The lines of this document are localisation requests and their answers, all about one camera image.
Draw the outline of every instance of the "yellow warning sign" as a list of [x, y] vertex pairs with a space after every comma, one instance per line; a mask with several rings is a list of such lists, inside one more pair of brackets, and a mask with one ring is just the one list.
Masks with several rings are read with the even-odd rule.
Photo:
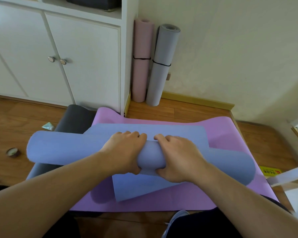
[[269, 168], [265, 166], [260, 166], [259, 168], [261, 168], [261, 171], [265, 176], [276, 176], [282, 173], [280, 169], [276, 169], [276, 168]]

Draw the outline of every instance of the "blue yoga mat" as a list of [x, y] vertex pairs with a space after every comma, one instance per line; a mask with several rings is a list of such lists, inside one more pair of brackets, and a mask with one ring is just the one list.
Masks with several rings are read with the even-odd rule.
[[147, 133], [148, 140], [138, 156], [141, 175], [114, 175], [113, 184], [117, 201], [131, 199], [156, 190], [177, 185], [159, 176], [155, 169], [166, 163], [153, 136], [181, 136], [191, 140], [204, 158], [220, 170], [247, 185], [254, 178], [253, 159], [243, 152], [209, 148], [207, 135], [201, 126], [149, 125], [149, 124], [96, 124], [83, 135], [50, 131], [38, 131], [30, 138], [27, 155], [32, 162], [66, 165], [99, 151], [110, 136], [116, 132], [138, 131]]

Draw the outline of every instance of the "black pants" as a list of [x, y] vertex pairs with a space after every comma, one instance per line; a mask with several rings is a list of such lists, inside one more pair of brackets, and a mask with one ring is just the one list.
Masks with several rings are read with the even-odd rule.
[[[7, 186], [0, 185], [0, 190], [4, 188], [7, 188]], [[264, 197], [288, 211], [281, 203], [269, 197]], [[201, 234], [201, 232], [207, 236], [212, 235], [215, 237], [226, 237], [227, 235], [242, 237], [223, 212], [220, 211], [219, 208], [214, 208], [212, 210], [179, 217], [172, 223], [167, 238], [181, 236], [196, 237], [198, 234]], [[43, 238], [50, 237], [80, 238], [78, 224], [74, 217], [70, 213], [66, 213], [62, 216], [43, 236]]]

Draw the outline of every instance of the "person's right hand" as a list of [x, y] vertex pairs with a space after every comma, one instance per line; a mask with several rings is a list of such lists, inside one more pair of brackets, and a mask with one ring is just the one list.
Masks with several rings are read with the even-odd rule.
[[166, 167], [157, 169], [162, 178], [170, 182], [194, 182], [207, 170], [207, 161], [192, 141], [178, 136], [155, 135], [166, 159]]

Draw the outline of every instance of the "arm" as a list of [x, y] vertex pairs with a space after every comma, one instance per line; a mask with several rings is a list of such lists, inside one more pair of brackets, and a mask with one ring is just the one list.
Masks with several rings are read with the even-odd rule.
[[42, 237], [87, 192], [113, 174], [138, 174], [147, 139], [114, 134], [94, 155], [0, 191], [0, 237]]
[[245, 238], [298, 237], [298, 219], [206, 162], [185, 138], [156, 135], [166, 159], [157, 173], [201, 188]]

